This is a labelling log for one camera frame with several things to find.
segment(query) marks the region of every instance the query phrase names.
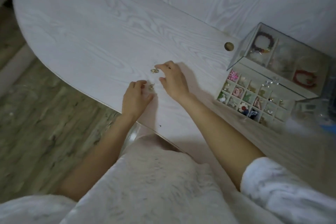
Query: white sleeve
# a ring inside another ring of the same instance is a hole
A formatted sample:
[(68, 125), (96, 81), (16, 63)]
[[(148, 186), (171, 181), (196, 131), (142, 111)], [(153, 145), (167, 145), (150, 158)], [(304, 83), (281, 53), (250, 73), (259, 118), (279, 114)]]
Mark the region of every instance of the white sleeve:
[(246, 168), (240, 188), (285, 223), (336, 223), (336, 199), (317, 192), (267, 157), (254, 160)]

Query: forearm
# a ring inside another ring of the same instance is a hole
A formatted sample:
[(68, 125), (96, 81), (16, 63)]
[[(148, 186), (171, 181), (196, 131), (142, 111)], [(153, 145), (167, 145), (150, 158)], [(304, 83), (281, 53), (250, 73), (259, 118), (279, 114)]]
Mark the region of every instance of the forearm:
[(193, 94), (184, 97), (179, 103), (195, 122), (215, 157), (239, 190), (246, 167), (264, 154)]
[(117, 161), (125, 138), (135, 123), (130, 117), (119, 116), (78, 167), (61, 183), (57, 194), (75, 201), (81, 199)]

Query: person's left hand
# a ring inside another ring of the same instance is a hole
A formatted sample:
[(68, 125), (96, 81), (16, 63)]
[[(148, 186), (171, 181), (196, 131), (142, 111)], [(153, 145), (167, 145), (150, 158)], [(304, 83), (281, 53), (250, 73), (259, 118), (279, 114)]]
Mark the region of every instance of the person's left hand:
[(145, 87), (146, 83), (147, 81), (145, 80), (131, 82), (124, 94), (121, 114), (134, 122), (140, 118), (154, 97), (153, 94), (149, 94), (147, 97), (142, 95), (141, 89)]

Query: hand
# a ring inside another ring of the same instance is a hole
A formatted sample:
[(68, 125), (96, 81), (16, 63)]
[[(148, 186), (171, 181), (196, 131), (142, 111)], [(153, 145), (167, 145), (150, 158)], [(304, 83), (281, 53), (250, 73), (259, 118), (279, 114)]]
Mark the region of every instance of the hand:
[(166, 78), (160, 77), (159, 80), (172, 99), (180, 103), (185, 96), (189, 95), (187, 80), (179, 65), (168, 61), (164, 64), (156, 65), (155, 68), (161, 69), (165, 73)]
[(129, 84), (123, 98), (122, 116), (128, 117), (134, 122), (140, 118), (154, 97), (153, 94), (149, 94), (146, 98), (142, 95), (141, 89), (145, 87), (146, 83), (147, 81), (140, 80)]

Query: person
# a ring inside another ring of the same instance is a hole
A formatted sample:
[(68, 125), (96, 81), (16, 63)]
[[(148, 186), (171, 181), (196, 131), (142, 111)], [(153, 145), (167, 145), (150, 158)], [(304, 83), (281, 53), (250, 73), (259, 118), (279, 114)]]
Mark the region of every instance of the person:
[(131, 82), (122, 114), (61, 183), (56, 195), (0, 205), (1, 223), (336, 223), (336, 200), (301, 181), (189, 92), (177, 64), (156, 65), (168, 95), (190, 115), (237, 188), (222, 191), (208, 164), (158, 140), (137, 139), (118, 159), (130, 128), (153, 99)]

